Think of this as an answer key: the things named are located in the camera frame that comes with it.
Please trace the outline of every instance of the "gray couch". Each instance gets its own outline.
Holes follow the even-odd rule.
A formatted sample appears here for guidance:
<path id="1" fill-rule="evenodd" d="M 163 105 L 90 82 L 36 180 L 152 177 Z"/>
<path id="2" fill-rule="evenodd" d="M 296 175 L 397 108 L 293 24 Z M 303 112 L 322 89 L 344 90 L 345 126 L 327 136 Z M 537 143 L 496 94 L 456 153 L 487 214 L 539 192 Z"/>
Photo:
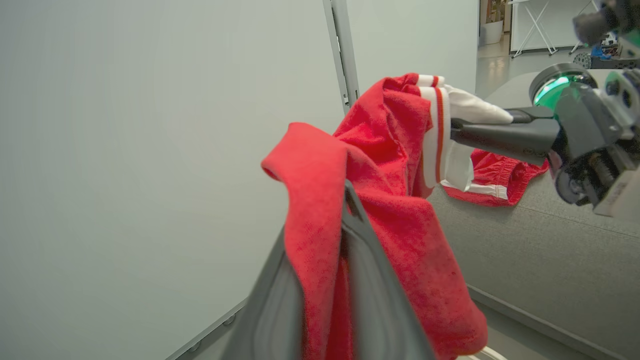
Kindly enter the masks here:
<path id="1" fill-rule="evenodd" d="M 592 71 L 601 84 L 607 73 Z M 487 100 L 530 106 L 534 76 Z M 549 174 L 514 208 L 469 204 L 442 189 L 429 201 L 475 300 L 591 357 L 640 359 L 640 224 L 564 203 Z"/>

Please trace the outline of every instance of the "white wall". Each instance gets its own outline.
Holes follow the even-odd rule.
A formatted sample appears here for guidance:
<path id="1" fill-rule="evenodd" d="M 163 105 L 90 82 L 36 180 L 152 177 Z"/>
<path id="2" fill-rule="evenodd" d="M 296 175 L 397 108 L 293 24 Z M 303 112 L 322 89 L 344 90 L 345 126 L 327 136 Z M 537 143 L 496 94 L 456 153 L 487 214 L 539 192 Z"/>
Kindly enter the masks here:
<path id="1" fill-rule="evenodd" d="M 534 13 L 534 17 L 537 17 L 547 0 L 531 0 L 527 4 Z M 587 0 L 562 0 L 562 1 L 549 1 L 549 5 L 545 10 L 544 15 L 541 18 L 541 23 L 547 31 L 551 42 L 556 47 L 561 46 L 574 46 L 578 41 L 573 30 L 572 19 L 580 13 L 585 5 L 589 4 Z M 587 6 L 585 13 L 594 12 L 593 5 Z M 533 26 L 533 21 L 527 13 L 524 5 L 513 5 L 513 18 L 512 18 L 512 31 L 511 31 L 511 50 L 517 50 L 524 41 L 529 29 Z M 533 29 L 531 39 L 529 39 L 524 49 L 545 49 L 546 45 L 542 40 L 542 37 L 538 33 L 537 29 Z"/>
<path id="2" fill-rule="evenodd" d="M 347 1 L 360 92 L 385 76 L 445 76 L 474 92 L 477 0 Z"/>
<path id="3" fill-rule="evenodd" d="M 0 359 L 166 359 L 275 241 L 261 159 L 344 116 L 322 2 L 4 1 L 0 49 Z"/>

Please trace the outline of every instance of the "red fabric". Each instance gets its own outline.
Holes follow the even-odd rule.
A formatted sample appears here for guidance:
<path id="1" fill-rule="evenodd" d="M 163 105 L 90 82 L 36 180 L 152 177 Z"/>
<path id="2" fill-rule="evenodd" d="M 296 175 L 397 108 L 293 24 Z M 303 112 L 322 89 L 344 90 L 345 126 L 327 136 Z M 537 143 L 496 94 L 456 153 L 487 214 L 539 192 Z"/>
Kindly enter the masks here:
<path id="1" fill-rule="evenodd" d="M 436 91 L 436 98 L 438 101 L 438 150 L 437 150 L 437 155 L 436 155 L 436 179 L 438 179 L 438 181 L 442 181 L 442 176 L 440 176 L 440 159 L 442 157 L 442 143 L 443 143 L 443 137 L 444 134 L 442 133 L 442 130 L 444 129 L 444 111 L 443 111 L 443 107 L 444 104 L 442 102 L 442 90 L 435 87 L 435 85 L 438 84 L 438 77 L 436 76 L 435 79 L 433 80 L 433 84 L 434 84 L 434 89 Z"/>
<path id="2" fill-rule="evenodd" d="M 539 167 L 506 156 L 474 150 L 471 154 L 474 164 L 474 183 L 479 185 L 502 185 L 507 188 L 507 199 L 473 191 L 461 192 L 445 186 L 449 196 L 484 206 L 514 206 L 522 199 L 529 181 L 549 169 L 547 161 Z"/>
<path id="3" fill-rule="evenodd" d="M 285 250 L 305 294 L 305 360 L 353 358 L 348 262 L 339 243 L 345 179 L 353 183 L 438 358 L 455 359 L 486 345 L 484 315 L 424 199 L 430 189 L 424 186 L 421 149 L 431 116 L 417 78 L 376 83 L 334 136 L 291 124 L 262 162 L 289 191 Z"/>

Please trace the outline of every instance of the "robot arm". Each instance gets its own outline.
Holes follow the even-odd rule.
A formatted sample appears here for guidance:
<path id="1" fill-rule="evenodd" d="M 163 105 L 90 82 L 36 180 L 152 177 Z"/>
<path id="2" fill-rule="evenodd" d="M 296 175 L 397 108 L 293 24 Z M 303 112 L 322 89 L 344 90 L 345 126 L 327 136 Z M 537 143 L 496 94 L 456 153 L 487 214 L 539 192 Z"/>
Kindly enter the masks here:
<path id="1" fill-rule="evenodd" d="M 640 0 L 609 1 L 574 19 L 578 38 L 600 41 L 612 29 L 640 56 Z M 531 83 L 534 108 L 508 110 L 507 125 L 452 119 L 451 139 L 533 164 L 549 160 L 556 190 L 598 215 L 637 220 L 640 204 L 640 70 L 611 72 L 603 89 L 582 67 L 562 63 Z"/>

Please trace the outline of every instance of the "white pot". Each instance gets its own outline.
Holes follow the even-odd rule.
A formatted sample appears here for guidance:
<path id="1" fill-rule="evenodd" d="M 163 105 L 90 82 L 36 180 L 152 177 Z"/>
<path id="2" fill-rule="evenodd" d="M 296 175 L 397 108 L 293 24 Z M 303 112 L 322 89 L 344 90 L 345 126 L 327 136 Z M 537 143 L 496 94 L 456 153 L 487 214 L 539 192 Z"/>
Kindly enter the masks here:
<path id="1" fill-rule="evenodd" d="M 502 20 L 484 24 L 480 28 L 480 45 L 495 44 L 502 37 Z"/>

